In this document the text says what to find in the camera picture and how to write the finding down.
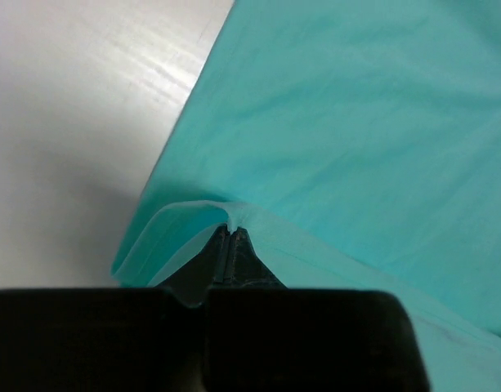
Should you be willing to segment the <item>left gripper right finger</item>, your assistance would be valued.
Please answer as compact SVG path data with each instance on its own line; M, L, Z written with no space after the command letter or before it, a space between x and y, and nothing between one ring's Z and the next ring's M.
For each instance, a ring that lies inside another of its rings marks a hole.
M210 391L429 391L409 316L391 293L287 289L238 229L207 295Z

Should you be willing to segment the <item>teal t-shirt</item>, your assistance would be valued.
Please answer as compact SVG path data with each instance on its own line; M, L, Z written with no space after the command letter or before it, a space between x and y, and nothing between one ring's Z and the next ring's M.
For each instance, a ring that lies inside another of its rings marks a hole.
M290 287L402 300L436 391L501 391L501 1L238 1L112 264L218 225Z

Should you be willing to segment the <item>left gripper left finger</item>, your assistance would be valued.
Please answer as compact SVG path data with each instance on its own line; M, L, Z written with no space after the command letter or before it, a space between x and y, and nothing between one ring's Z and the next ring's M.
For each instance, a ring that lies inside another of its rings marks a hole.
M201 391L201 305L227 229L152 288L0 290L0 391Z

